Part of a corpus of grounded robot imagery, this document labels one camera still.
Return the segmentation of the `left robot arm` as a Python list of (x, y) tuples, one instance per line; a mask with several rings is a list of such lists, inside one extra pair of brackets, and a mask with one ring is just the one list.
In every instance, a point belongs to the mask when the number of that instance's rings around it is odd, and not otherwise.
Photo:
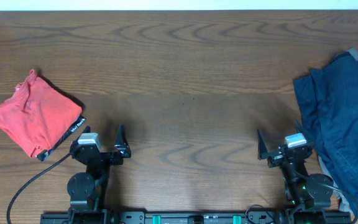
[(131, 157), (124, 126), (120, 125), (113, 152), (102, 152), (98, 133), (87, 126), (70, 146), (71, 157), (86, 166), (85, 172), (73, 175), (67, 183), (70, 196), (69, 223), (118, 223), (112, 211), (104, 207), (111, 166)]

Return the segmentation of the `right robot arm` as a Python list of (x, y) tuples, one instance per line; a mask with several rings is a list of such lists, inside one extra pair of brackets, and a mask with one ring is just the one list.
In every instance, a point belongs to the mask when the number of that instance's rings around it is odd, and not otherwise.
[(324, 174), (312, 174), (305, 162), (313, 153), (313, 136), (295, 121), (296, 133), (285, 137), (275, 152), (267, 149), (261, 130), (257, 130), (258, 159), (270, 168), (279, 167), (285, 182), (286, 199), (293, 205), (272, 216), (272, 223), (322, 223), (324, 210), (331, 206), (333, 180)]

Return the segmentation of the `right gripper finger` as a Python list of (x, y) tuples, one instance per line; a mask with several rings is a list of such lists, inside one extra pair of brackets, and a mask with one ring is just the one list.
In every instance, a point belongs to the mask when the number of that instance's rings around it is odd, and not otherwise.
[(257, 137), (258, 137), (258, 153), (259, 153), (259, 155), (268, 155), (269, 152), (265, 145), (262, 133), (259, 129), (257, 130)]
[(308, 145), (314, 145), (315, 138), (313, 137), (313, 135), (309, 131), (307, 131), (298, 120), (294, 120), (294, 123), (297, 133), (301, 133), (305, 137), (306, 143)]

